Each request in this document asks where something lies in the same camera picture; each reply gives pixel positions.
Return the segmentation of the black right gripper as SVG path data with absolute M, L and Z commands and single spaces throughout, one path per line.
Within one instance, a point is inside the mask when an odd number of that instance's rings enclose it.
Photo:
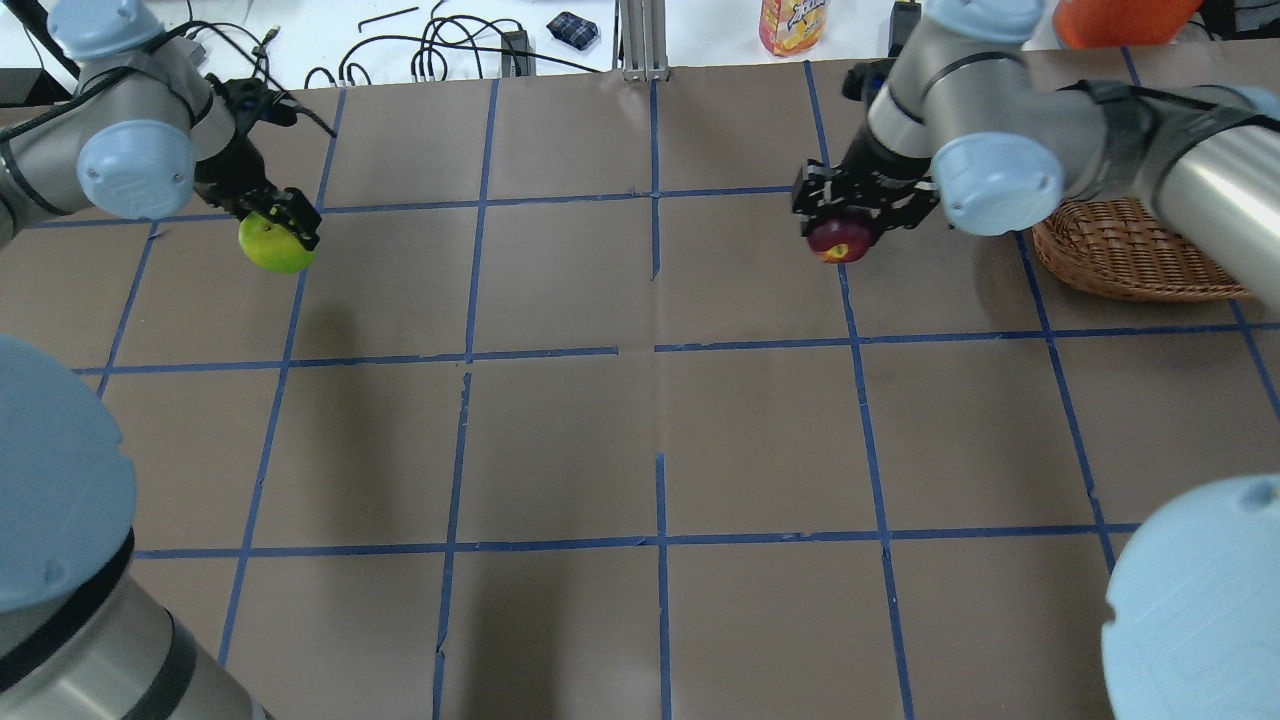
M 803 238 L 823 222 L 864 211 L 883 234 L 913 231 L 940 202 L 931 178 L 933 150 L 924 120 L 897 99 L 890 77 L 892 60 L 856 63 L 841 92 L 861 102 L 867 115 L 840 163 L 808 160 L 791 192 L 791 211 L 800 217 Z

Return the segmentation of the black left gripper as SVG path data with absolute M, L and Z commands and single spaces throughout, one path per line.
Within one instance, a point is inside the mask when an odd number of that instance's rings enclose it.
M 316 126 L 323 118 L 302 105 L 285 90 L 273 90 L 260 78 L 207 81 L 210 109 L 205 120 L 225 117 L 230 122 L 227 142 L 210 158 L 195 165 L 195 192 L 210 206 L 220 208 L 239 220 L 261 217 L 288 231 L 301 249 L 314 251 L 320 241 L 320 213 L 296 187 L 276 187 L 266 174 L 262 154 L 250 138 L 259 122 L 292 127 L 301 117 Z

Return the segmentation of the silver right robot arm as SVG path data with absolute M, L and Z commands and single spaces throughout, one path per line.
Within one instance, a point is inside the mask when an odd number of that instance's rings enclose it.
M 791 208 L 828 263 L 941 208 L 998 236 L 1065 200 L 1135 199 L 1277 306 L 1277 97 L 1262 88 L 1080 81 L 1034 90 L 1039 1 L 928 1 L 899 56 L 845 94 L 867 118 L 844 159 L 806 161 Z M 1189 489 L 1152 512 L 1110 577 L 1101 630 L 1116 719 L 1275 719 L 1277 477 Z

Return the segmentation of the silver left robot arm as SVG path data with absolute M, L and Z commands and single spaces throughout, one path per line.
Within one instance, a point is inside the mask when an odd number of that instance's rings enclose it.
M 97 208 L 159 222 L 193 196 L 233 215 L 257 266 L 296 273 L 321 218 L 250 138 L 305 114 L 265 79 L 221 82 L 141 1 L 59 1 L 46 27 L 79 64 L 70 100 L 3 129 L 3 242 Z M 3 337 L 3 716 L 268 719 L 269 710 L 131 575 L 137 484 L 102 400 Z

